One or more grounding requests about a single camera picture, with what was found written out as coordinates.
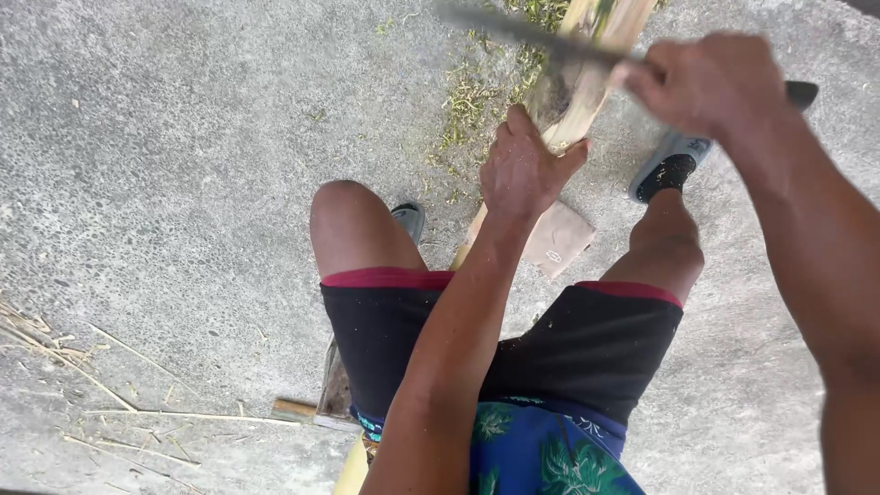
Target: concrete ground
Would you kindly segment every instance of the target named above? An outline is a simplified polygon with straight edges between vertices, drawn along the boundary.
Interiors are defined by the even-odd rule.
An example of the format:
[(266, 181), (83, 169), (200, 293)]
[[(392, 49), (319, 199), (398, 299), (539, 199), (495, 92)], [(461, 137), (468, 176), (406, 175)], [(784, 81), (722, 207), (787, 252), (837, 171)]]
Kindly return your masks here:
[[(330, 328), (308, 239), (324, 181), (390, 205), (428, 205), (428, 265), (448, 265), (476, 184), (426, 165), (463, 35), (429, 0), (4, 0), (0, 3), (0, 288), (54, 336), (119, 346), (96, 375), (137, 407), (267, 416), (317, 400)], [(394, 22), (381, 34), (377, 26)], [(789, 78), (819, 83), (810, 122), (880, 203), (880, 20), (835, 0), (672, 0), (640, 41), (732, 28), (767, 33)], [(625, 95), (562, 199), (599, 234), (550, 282), (522, 264), (504, 335), (623, 254), (642, 208), (625, 187), (661, 129)], [(433, 181), (433, 189), (424, 183)], [(454, 188), (468, 194), (449, 201)], [(663, 366), (631, 419), (623, 461), (650, 493), (820, 493), (817, 368), (775, 289), (759, 225), (715, 151), (689, 181), (707, 265)], [(353, 436), (309, 425), (106, 416), (112, 399), (71, 370), (0, 348), (0, 488), (39, 493), (328, 493)], [(105, 447), (109, 438), (199, 469)]]

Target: person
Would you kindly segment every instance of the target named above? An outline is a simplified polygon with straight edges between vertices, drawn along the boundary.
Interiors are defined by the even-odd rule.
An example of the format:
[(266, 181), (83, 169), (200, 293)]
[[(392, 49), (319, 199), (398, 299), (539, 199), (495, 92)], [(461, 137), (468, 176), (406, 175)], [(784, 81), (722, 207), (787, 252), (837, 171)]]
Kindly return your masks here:
[[(623, 63), (612, 77), (661, 121), (714, 139), (752, 198), (827, 389), (828, 492), (879, 493), (880, 213), (786, 100), (762, 38), (661, 41), (645, 58), (652, 69)], [(314, 197), (312, 244), (352, 411), (365, 443), (381, 445), (362, 493), (642, 493), (619, 457), (703, 267), (682, 203), (690, 171), (661, 164), (628, 252), (499, 343), (529, 232), (589, 145), (554, 156), (521, 106), (495, 136), (480, 170), (488, 214), (454, 274), (428, 271), (364, 186), (331, 182)]]

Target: foot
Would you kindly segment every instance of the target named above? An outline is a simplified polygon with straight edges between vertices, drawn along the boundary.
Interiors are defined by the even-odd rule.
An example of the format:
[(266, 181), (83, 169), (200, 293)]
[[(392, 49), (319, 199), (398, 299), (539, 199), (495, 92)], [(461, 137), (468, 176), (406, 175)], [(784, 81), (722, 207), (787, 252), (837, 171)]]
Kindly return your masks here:
[(409, 238), (418, 246), (422, 239), (422, 230), (425, 227), (424, 208), (418, 202), (410, 201), (391, 210), (391, 216), (397, 219), (409, 234)]
[(629, 197), (647, 204), (663, 189), (674, 188), (681, 192), (712, 144), (705, 137), (686, 137), (671, 131), (629, 185)]

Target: shirt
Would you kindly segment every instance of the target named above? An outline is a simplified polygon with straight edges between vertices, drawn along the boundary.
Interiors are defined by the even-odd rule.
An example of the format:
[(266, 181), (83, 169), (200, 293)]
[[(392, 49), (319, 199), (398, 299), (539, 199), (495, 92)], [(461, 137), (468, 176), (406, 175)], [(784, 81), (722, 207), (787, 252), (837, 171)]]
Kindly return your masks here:
[[(620, 465), (626, 427), (571, 403), (504, 397), (477, 404), (470, 492), (644, 495)], [(353, 411), (368, 438), (384, 422)]]

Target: bamboo piece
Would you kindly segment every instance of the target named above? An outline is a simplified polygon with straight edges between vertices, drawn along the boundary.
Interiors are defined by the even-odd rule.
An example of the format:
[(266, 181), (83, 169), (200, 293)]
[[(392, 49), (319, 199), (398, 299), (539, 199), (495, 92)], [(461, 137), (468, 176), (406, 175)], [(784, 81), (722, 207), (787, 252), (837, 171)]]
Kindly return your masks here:
[[(572, 0), (557, 34), (629, 52), (655, 4), (656, 0)], [(562, 154), (587, 135), (611, 89), (609, 76), (608, 70), (589, 62), (545, 67), (525, 106), (550, 151)], [(465, 261), (487, 213), (484, 203), (450, 270), (458, 270)]]

